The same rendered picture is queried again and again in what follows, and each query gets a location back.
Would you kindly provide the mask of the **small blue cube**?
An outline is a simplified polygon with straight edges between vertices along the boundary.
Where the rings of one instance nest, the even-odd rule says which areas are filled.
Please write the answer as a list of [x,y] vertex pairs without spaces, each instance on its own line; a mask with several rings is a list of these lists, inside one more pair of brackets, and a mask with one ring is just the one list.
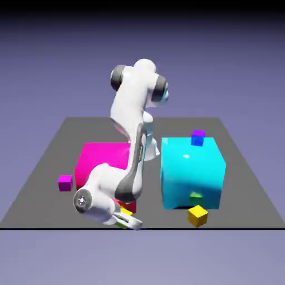
[[193,146],[203,146],[204,138],[205,138],[205,131],[193,130],[191,134],[191,144]]

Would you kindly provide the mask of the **small yellow-green cube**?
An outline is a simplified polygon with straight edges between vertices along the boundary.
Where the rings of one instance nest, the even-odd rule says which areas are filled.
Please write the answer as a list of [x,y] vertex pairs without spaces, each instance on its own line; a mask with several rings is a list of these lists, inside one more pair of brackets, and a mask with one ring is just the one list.
[[[132,216],[133,215],[133,212],[129,211],[128,209],[124,208],[123,206],[121,206],[121,212],[124,213],[125,215],[127,216]],[[116,226],[122,228],[122,229],[127,229],[128,227],[124,224],[122,224],[122,222],[116,222],[115,223]]]

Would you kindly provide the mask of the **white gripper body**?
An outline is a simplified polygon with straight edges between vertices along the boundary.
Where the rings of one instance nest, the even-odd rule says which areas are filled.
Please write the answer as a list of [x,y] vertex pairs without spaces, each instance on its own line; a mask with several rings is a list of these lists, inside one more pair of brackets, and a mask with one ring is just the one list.
[[114,212],[112,217],[115,218],[116,223],[119,226],[126,229],[140,230],[143,224],[141,220],[138,220],[125,212]]

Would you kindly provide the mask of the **large cyan box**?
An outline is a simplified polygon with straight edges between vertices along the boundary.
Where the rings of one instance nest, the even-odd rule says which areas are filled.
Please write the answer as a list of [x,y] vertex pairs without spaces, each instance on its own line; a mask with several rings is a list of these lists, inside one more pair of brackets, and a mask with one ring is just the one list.
[[161,192],[164,209],[189,209],[200,205],[219,209],[226,162],[212,137],[202,146],[190,137],[161,139]]

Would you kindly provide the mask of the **small yellow cube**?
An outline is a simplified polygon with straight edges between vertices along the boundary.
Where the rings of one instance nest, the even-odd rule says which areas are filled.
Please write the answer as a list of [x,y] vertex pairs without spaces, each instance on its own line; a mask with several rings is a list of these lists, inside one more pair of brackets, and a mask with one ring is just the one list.
[[196,228],[207,223],[208,211],[200,205],[196,205],[188,210],[188,221]]

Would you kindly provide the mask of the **large pink box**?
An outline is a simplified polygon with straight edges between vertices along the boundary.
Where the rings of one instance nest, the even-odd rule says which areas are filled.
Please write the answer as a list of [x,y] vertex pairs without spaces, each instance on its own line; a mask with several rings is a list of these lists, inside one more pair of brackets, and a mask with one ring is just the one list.
[[135,201],[142,190],[140,151],[128,143],[86,143],[75,167],[76,210],[106,222],[120,210],[116,203]]

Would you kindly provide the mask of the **small magenta cube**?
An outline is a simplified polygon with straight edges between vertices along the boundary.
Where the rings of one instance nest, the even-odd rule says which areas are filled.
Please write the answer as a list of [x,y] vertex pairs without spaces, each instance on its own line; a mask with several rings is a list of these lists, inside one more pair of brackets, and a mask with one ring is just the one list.
[[60,177],[58,178],[58,188],[59,191],[72,191],[72,175],[60,175]]

